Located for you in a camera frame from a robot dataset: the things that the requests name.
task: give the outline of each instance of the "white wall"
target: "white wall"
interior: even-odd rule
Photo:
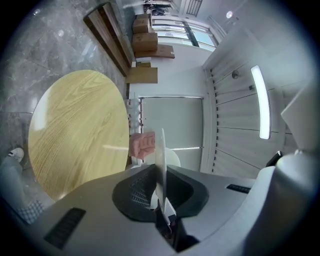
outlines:
[[[287,154],[297,148],[280,114],[318,77],[309,47],[290,20],[254,0],[248,0],[237,16],[239,22],[204,64],[213,76],[217,113],[212,169],[223,176],[255,178],[278,150]],[[259,138],[258,96],[249,90],[255,65],[260,66],[269,94],[269,140]],[[238,79],[232,78],[234,70]]]
[[[211,52],[189,45],[174,43],[166,43],[166,45],[173,46],[175,59],[152,58],[151,66],[158,68],[158,83],[130,84],[129,97],[131,99],[155,96],[203,98],[204,148],[200,170],[205,170],[211,148],[211,133],[217,122],[216,119],[212,119],[212,106],[202,67]]]

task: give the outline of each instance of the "round wooden table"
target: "round wooden table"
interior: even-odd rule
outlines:
[[[124,100],[99,72],[63,76],[35,108],[29,157],[37,181],[54,200],[85,182],[123,171],[128,149]]]

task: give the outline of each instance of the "window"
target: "window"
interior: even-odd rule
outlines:
[[[152,28],[161,43],[176,43],[200,47],[213,52],[217,41],[211,31],[204,26],[171,19],[153,19]]]

